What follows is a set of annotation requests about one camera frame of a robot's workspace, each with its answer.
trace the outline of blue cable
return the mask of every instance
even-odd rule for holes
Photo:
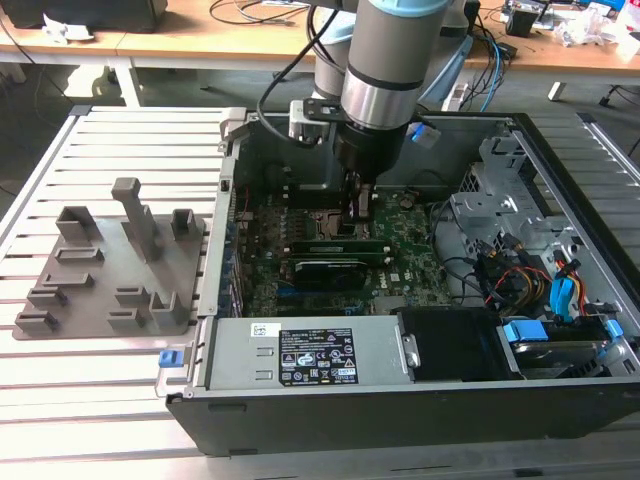
[[[493,72],[493,79],[491,80],[491,87],[489,88],[489,93],[487,94],[487,98],[484,100],[484,104],[480,109],[481,112],[484,112],[489,106],[489,103],[491,103],[491,100],[493,100],[493,95],[496,93],[495,88],[498,80],[498,74],[500,73],[500,49],[498,48],[498,45],[496,45],[496,42],[494,42],[490,38],[487,38],[487,37],[484,37],[484,38],[488,42],[491,42],[491,45],[493,45],[493,49],[496,51],[496,69]]]

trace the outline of warning label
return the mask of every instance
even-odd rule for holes
[[[279,380],[285,387],[358,383],[350,328],[281,330]]]

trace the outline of blue clip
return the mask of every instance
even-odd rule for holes
[[[160,368],[180,368],[184,366],[184,352],[182,350],[162,350],[158,359]]]
[[[571,297],[573,297],[574,288],[573,281],[567,277],[556,278],[551,283],[549,306],[553,313],[562,317],[564,323],[573,322],[573,318],[569,315],[569,304],[571,303]]]
[[[546,342],[547,331],[540,320],[511,320],[504,327],[509,343],[513,342]]]
[[[411,141],[417,142],[418,140],[420,140],[420,137],[422,136],[422,132],[424,132],[424,129],[425,129],[424,124],[420,124],[420,126],[416,129],[415,133],[411,136]]]
[[[607,327],[607,330],[609,331],[609,335],[611,335],[612,340],[615,340],[616,338],[619,338],[622,335],[624,335],[624,332],[622,331],[622,327],[620,326],[617,320],[607,320],[607,323],[605,324],[605,326]]]

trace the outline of barcode sticker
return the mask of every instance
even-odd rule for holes
[[[251,324],[251,336],[252,337],[277,337],[280,335],[279,323],[252,323]]]

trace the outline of slotted metal work surface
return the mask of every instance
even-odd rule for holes
[[[72,117],[25,186],[25,201],[18,198],[3,220],[0,478],[458,478],[473,472],[474,478],[494,479],[531,467],[542,469],[545,478],[565,478],[567,472],[634,478],[625,472],[640,468],[638,418],[578,440],[205,458],[154,390],[158,352],[190,341],[195,327],[179,337],[14,340],[15,315],[53,248],[63,205],[122,215],[121,204],[111,199],[111,183],[117,176],[137,176],[140,198],[154,213],[191,208],[210,226],[223,115],[216,109],[110,107]],[[340,428],[340,412],[310,414],[326,415]]]
[[[597,124],[577,115],[533,117],[532,120],[578,186],[640,267],[640,169],[626,158]],[[561,212],[538,176],[543,196]]]

